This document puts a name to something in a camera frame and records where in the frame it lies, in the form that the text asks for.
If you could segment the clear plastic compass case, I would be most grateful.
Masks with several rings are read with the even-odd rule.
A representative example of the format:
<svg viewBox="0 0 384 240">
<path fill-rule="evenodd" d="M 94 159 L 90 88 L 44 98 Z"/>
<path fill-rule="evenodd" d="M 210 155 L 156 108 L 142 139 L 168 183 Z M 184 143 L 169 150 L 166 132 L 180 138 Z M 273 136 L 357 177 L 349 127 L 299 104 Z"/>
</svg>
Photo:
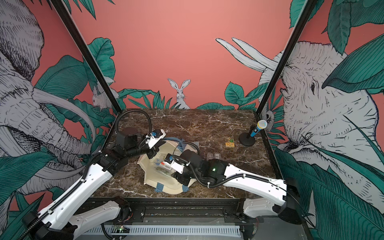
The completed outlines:
<svg viewBox="0 0 384 240">
<path fill-rule="evenodd" d="M 207 161 L 213 160 L 214 158 L 215 156 L 213 153 L 207 153 L 207 158 L 206 158 Z"/>
</svg>

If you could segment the black frame post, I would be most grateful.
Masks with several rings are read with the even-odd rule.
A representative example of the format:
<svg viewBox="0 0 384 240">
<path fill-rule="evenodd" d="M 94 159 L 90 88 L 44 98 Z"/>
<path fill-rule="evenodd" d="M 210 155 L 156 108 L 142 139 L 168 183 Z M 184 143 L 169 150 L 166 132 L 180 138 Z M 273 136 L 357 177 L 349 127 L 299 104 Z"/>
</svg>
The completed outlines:
<svg viewBox="0 0 384 240">
<path fill-rule="evenodd" d="M 264 109 L 270 95 L 272 94 L 272 91 L 274 90 L 274 87 L 277 83 L 277 81 L 280 79 L 280 76 L 284 70 L 284 67 L 286 66 L 291 54 L 292 54 L 292 51 L 294 50 L 295 48 L 295 45 L 297 43 L 297 41 L 299 40 L 302 32 L 303 32 L 303 29 L 305 27 L 305 25 L 307 24 L 307 21 L 313 11 L 313 9 L 315 8 L 316 6 L 316 3 L 317 1 L 315 0 L 309 0 L 309 1 L 306 1 L 305 4 L 304 4 L 304 7 L 301 11 L 301 14 L 300 14 L 300 17 L 294 27 L 294 30 L 291 34 L 291 37 L 283 51 L 283 54 L 281 56 L 281 59 L 278 63 L 278 66 L 277 68 L 274 70 L 274 74 L 272 76 L 272 79 L 271 81 L 269 82 L 268 84 L 268 87 L 266 89 L 266 92 L 262 98 L 262 101 L 259 105 L 259 107 L 257 108 L 256 110 L 256 117 L 260 116 L 261 113 L 262 113 L 262 110 Z"/>
<path fill-rule="evenodd" d="M 58 0 L 52 0 L 51 3 L 55 8 L 56 12 L 58 13 L 60 19 L 64 23 L 65 27 L 67 28 L 68 32 L 70 33 L 78 49 L 82 53 L 86 63 L 89 65 L 91 72 L 95 75 L 96 79 L 98 80 L 103 90 L 105 91 L 105 94 L 107 95 L 108 99 L 111 101 L 111 104 L 114 110 L 118 114 L 120 114 L 122 112 L 122 109 L 119 103 L 117 102 L 116 98 L 114 97 L 109 85 L 107 84 L 106 79 L 104 78 L 104 75 L 101 69 L 99 68 L 99 65 L 97 64 L 95 58 L 93 57 L 88 45 L 85 43 L 85 40 L 81 35 L 78 27 L 76 26 L 75 22 L 70 16 L 70 13 L 66 5 L 64 4 L 63 1 L 58 1 Z"/>
</svg>

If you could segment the cream canvas tote bag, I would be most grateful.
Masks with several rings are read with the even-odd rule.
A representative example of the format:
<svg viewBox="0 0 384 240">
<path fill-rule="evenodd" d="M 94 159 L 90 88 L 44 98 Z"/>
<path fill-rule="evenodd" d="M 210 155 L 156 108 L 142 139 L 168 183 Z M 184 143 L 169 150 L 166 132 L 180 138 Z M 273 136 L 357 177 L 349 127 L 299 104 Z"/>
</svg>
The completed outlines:
<svg viewBox="0 0 384 240">
<path fill-rule="evenodd" d="M 167 154 L 179 156 L 184 150 L 191 150 L 195 153 L 198 152 L 196 147 L 190 144 L 181 144 L 178 141 L 165 140 L 160 143 L 159 151 L 153 158 L 149 159 L 146 154 L 141 155 L 138 164 L 145 172 L 144 184 L 154 187 L 156 192 L 164 192 L 171 195 L 187 192 L 189 187 L 196 182 L 195 179 L 191 179 L 190 184 L 188 186 L 184 186 L 172 177 L 172 174 L 176 172 L 175 170 L 172 169 L 172 174 L 170 176 L 166 176 L 157 172 L 154 164 L 156 159 L 164 161 Z"/>
</svg>

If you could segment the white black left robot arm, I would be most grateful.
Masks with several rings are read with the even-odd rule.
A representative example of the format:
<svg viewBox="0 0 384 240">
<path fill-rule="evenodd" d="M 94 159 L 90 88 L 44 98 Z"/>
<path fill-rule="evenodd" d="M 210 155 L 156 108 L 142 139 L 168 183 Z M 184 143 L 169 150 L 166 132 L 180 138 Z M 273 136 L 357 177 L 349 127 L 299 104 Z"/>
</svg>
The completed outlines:
<svg viewBox="0 0 384 240">
<path fill-rule="evenodd" d="M 157 153 L 155 145 L 166 134 L 163 130 L 150 130 L 147 135 L 140 135 L 135 128 L 125 128 L 116 134 L 116 144 L 89 160 L 80 179 L 58 199 L 40 212 L 30 212 L 24 216 L 26 231 L 19 236 L 20 240 L 27 236 L 33 240 L 74 240 L 119 215 L 125 205 L 123 200 L 110 201 L 106 207 L 88 211 L 85 217 L 75 215 L 75 212 L 101 185 L 125 167 L 131 158 L 154 156 Z"/>
</svg>

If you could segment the small wooden toy block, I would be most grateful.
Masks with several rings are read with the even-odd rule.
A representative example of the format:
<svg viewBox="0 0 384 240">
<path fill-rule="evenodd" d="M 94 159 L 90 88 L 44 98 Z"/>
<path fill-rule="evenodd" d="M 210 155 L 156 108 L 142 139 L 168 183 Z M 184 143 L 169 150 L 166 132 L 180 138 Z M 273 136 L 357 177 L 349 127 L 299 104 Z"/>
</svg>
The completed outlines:
<svg viewBox="0 0 384 240">
<path fill-rule="evenodd" d="M 235 140 L 232 138 L 228 138 L 225 143 L 226 148 L 234 148 L 235 147 Z"/>
</svg>

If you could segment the blue microphone on black stand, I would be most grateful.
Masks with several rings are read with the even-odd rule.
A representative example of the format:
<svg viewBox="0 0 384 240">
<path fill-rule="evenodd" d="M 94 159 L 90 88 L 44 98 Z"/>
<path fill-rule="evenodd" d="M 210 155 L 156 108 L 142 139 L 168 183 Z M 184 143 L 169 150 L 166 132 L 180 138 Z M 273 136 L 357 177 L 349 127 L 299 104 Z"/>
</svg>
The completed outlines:
<svg viewBox="0 0 384 240">
<path fill-rule="evenodd" d="M 247 133 L 242 133 L 239 135 L 239 141 L 243 146 L 251 147 L 255 144 L 255 136 L 261 130 L 265 129 L 268 126 L 266 120 L 260 120 L 256 125 L 252 125 L 250 130 Z"/>
</svg>

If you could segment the black right frame post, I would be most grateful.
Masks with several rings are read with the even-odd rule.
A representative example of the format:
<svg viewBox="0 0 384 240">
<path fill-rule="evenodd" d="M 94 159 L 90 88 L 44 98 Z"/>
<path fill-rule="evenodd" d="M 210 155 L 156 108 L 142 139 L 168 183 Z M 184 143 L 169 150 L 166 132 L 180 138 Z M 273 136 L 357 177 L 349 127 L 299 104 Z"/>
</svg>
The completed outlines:
<svg viewBox="0 0 384 240">
<path fill-rule="evenodd" d="M 307 21 L 313 11 L 313 9 L 315 8 L 316 6 L 316 3 L 317 1 L 315 0 L 309 0 L 309 1 L 306 1 L 305 4 L 304 4 L 304 7 L 301 11 L 301 14 L 300 14 L 300 17 L 294 27 L 294 30 L 291 34 L 291 37 L 283 51 L 283 54 L 281 56 L 281 59 L 278 63 L 278 66 L 277 68 L 274 70 L 274 74 L 272 76 L 272 79 L 271 81 L 269 82 L 268 84 L 268 87 L 266 89 L 266 92 L 262 98 L 262 101 L 259 105 L 259 107 L 257 108 L 256 110 L 256 117 L 260 116 L 261 113 L 262 113 L 262 110 L 264 109 L 270 95 L 272 94 L 272 91 L 274 90 L 274 87 L 277 83 L 277 81 L 280 79 L 280 76 L 284 70 L 284 67 L 286 66 L 291 54 L 292 54 L 292 51 L 294 50 L 295 48 L 295 45 L 297 43 L 297 41 L 299 40 L 302 32 L 303 32 L 303 29 L 305 27 L 305 25 L 307 24 Z"/>
</svg>

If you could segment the black left frame post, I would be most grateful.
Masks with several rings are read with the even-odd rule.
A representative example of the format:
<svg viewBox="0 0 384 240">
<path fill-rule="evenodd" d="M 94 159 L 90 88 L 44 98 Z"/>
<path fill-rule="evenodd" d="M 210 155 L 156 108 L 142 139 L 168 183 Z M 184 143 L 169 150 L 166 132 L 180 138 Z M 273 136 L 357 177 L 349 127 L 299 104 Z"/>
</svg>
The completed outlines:
<svg viewBox="0 0 384 240">
<path fill-rule="evenodd" d="M 93 57 L 88 45 L 85 43 L 85 40 L 81 35 L 78 27 L 76 26 L 75 22 L 70 16 L 70 13 L 66 5 L 64 4 L 63 1 L 58 1 L 58 0 L 52 0 L 51 3 L 55 8 L 56 12 L 58 13 L 60 19 L 64 23 L 65 27 L 67 28 L 68 32 L 70 33 L 78 49 L 82 53 L 86 63 L 89 65 L 91 72 L 95 75 L 96 79 L 98 80 L 103 90 L 105 91 L 105 94 L 107 95 L 108 99 L 111 101 L 111 104 L 114 110 L 118 114 L 120 114 L 122 112 L 122 109 L 119 103 L 117 102 L 116 98 L 114 97 L 109 85 L 107 84 L 106 79 L 104 78 L 104 75 L 101 69 L 99 68 L 99 65 L 97 64 L 95 58 Z"/>
</svg>

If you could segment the black front mounting rail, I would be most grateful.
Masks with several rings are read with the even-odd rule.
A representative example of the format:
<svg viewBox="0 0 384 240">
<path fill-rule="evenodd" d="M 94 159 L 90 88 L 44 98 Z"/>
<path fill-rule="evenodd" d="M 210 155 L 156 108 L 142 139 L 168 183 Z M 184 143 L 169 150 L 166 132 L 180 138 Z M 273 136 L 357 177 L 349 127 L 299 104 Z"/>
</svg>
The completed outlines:
<svg viewBox="0 0 384 240">
<path fill-rule="evenodd" d="M 299 225 L 304 220 L 298 206 L 290 200 L 279 207 L 265 198 L 204 199 L 204 198 L 125 198 L 125 224 L 142 223 L 146 218 L 223 218 L 226 223 L 248 224 L 277 217 Z"/>
</svg>

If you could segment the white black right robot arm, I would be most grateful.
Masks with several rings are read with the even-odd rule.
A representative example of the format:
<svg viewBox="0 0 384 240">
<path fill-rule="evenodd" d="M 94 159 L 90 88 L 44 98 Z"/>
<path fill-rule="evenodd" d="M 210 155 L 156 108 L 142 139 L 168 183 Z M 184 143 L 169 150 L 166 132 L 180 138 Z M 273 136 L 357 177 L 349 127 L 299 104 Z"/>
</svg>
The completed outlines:
<svg viewBox="0 0 384 240">
<path fill-rule="evenodd" d="M 277 216 L 290 224 L 302 223 L 300 195 L 297 182 L 292 178 L 263 177 L 223 160 L 204 160 L 190 150 L 185 150 L 179 156 L 167 154 L 165 163 L 175 170 L 172 176 L 182 185 L 196 180 L 208 189 L 225 186 L 259 196 L 260 199 L 246 200 L 243 204 L 243 213 L 250 218 Z"/>
</svg>

